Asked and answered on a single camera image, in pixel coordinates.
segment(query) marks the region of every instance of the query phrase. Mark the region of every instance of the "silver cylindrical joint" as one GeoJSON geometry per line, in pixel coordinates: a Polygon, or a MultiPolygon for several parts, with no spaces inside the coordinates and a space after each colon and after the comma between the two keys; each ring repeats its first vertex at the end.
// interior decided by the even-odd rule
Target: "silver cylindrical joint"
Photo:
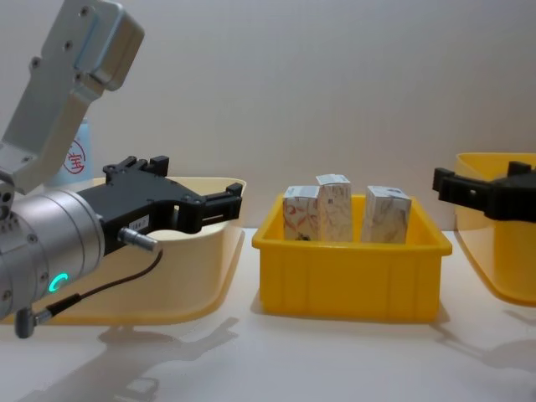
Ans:
{"type": "Polygon", "coordinates": [[[158,252],[160,249],[158,241],[129,228],[122,228],[119,230],[117,239],[126,245],[135,245],[150,253],[158,252]]]}
{"type": "Polygon", "coordinates": [[[53,191],[13,203],[0,222],[0,319],[90,274],[101,262],[101,223],[76,193],[53,191]]]}

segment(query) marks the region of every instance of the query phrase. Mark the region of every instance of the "cardboard box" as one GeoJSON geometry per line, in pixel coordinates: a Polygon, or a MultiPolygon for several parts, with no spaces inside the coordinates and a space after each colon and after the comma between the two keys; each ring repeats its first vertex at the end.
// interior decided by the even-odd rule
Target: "cardboard box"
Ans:
{"type": "Polygon", "coordinates": [[[283,196],[285,240],[319,240],[318,186],[292,186],[283,196]]]}
{"type": "Polygon", "coordinates": [[[342,174],[317,176],[320,240],[352,241],[352,184],[342,174]]]}
{"type": "Polygon", "coordinates": [[[405,244],[411,198],[398,188],[369,186],[361,241],[405,244]]]}

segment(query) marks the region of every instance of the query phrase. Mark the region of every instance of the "yellow plastic bin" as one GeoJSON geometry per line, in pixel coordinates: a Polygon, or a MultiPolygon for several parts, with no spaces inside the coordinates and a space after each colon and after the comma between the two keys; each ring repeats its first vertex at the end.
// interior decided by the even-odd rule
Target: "yellow plastic bin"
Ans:
{"type": "MultiPolygon", "coordinates": [[[[510,161],[534,166],[536,154],[462,153],[456,173],[489,181],[505,177],[510,161]]],[[[536,305],[536,224],[494,221],[456,206],[456,228],[477,272],[496,296],[536,305]]]]}
{"type": "MultiPolygon", "coordinates": [[[[353,195],[360,239],[364,195],[353,195]]],[[[413,199],[405,245],[284,240],[281,196],[253,238],[265,312],[376,322],[431,322],[451,243],[413,199]]]]}

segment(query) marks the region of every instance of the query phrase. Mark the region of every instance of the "white table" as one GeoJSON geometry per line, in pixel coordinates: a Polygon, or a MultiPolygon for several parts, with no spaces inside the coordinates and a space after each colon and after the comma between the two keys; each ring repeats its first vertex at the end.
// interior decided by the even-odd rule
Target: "white table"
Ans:
{"type": "Polygon", "coordinates": [[[170,327],[0,327],[2,402],[536,400],[536,311],[494,298],[466,261],[443,260],[433,325],[258,313],[246,230],[224,305],[170,327]]]}

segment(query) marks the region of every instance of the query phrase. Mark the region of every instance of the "black cable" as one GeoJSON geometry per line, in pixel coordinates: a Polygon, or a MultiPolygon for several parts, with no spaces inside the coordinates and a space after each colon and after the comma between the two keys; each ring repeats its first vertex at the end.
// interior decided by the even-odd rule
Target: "black cable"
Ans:
{"type": "Polygon", "coordinates": [[[49,310],[52,314],[52,317],[54,317],[55,315],[67,310],[69,307],[74,306],[76,303],[86,299],[87,297],[96,295],[97,293],[105,291],[106,289],[110,289],[111,287],[122,285],[123,283],[127,283],[130,281],[134,281],[135,279],[141,278],[142,276],[147,275],[149,272],[151,272],[158,265],[158,263],[162,259],[163,254],[163,250],[160,250],[160,252],[158,252],[157,258],[145,270],[140,271],[137,274],[118,279],[117,281],[106,283],[105,285],[96,287],[95,289],[88,291],[82,295],[80,293],[75,293],[74,295],[68,296],[65,299],[48,305],[46,309],[49,310]]]}

